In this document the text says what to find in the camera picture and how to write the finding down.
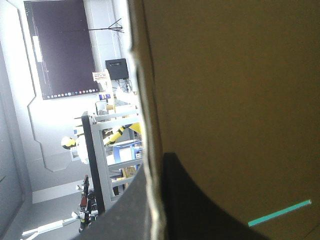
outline white wall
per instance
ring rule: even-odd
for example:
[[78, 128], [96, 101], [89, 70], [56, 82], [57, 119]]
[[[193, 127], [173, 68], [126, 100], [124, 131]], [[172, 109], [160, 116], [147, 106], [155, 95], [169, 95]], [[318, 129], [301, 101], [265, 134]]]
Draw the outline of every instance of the white wall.
[[[10, 11], [18, 9], [22, 27], [23, 35], [21, 30], [11, 30], [12, 22], [17, 24], [17, 19], [12, 19], [9, 12], [0, 16], [0, 40], [32, 190], [81, 180], [84, 174], [90, 173], [89, 166], [72, 162], [69, 152], [60, 146], [60, 140], [63, 136], [72, 137], [73, 118], [87, 110], [93, 112], [98, 96], [42, 100], [24, 2], [0, 0], [0, 3]], [[89, 28], [104, 28], [114, 22], [111, 0], [84, 0], [84, 5]], [[111, 31], [91, 32], [90, 37], [97, 71], [104, 69], [105, 60], [121, 57], [118, 38]]]
[[132, 38], [131, 38], [131, 26], [130, 16], [128, 10], [127, 0], [112, 0], [115, 19], [121, 19], [119, 23], [123, 26], [124, 33], [117, 33], [119, 38], [121, 54], [123, 58], [126, 58], [129, 79], [132, 82], [132, 90], [138, 91], [137, 86], [137, 73], [135, 69], [134, 59], [131, 56]]

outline monitor screen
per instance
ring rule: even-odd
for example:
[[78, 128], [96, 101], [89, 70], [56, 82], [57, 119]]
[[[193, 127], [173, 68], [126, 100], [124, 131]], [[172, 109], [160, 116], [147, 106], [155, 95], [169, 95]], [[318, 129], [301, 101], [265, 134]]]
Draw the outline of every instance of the monitor screen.
[[128, 67], [125, 58], [105, 61], [105, 67], [108, 69], [111, 80], [128, 79]]
[[98, 91], [83, 0], [25, 1], [42, 98]]

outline brown cardboard surface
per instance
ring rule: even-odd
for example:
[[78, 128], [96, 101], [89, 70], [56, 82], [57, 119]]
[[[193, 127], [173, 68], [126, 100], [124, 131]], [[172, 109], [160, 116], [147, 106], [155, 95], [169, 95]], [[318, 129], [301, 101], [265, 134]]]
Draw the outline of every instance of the brown cardboard surface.
[[305, 240], [320, 239], [320, 226], [316, 226], [305, 236]]
[[303, 239], [320, 221], [319, 2], [143, 4], [163, 152], [245, 224], [311, 199], [253, 228]]

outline dark edge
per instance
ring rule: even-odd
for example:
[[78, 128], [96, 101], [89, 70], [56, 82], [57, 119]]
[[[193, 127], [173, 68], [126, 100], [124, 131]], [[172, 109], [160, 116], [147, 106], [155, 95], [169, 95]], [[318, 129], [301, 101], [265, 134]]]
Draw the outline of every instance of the dark edge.
[[90, 171], [91, 171], [91, 177], [92, 177], [92, 182], [93, 182], [94, 195], [95, 195], [95, 199], [96, 199], [98, 214], [102, 215], [105, 213], [106, 209], [105, 209], [104, 198], [103, 198], [102, 190], [101, 190], [94, 141], [93, 141], [92, 134], [91, 134], [90, 117], [89, 117], [87, 111], [85, 111], [82, 114], [81, 121], [82, 121], [82, 125], [83, 125], [86, 150], [88, 152], [89, 165], [90, 165]]

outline yellow robotic arm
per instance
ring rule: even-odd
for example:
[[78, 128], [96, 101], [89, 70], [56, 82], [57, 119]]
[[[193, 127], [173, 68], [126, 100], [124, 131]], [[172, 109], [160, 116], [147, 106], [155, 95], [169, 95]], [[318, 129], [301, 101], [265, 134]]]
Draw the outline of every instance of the yellow robotic arm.
[[104, 145], [115, 144], [116, 140], [122, 136], [122, 134], [124, 133], [124, 130], [127, 128], [132, 129], [133, 131], [141, 134], [141, 127], [139, 122], [126, 125], [126, 126], [121, 126], [114, 134], [103, 139]]

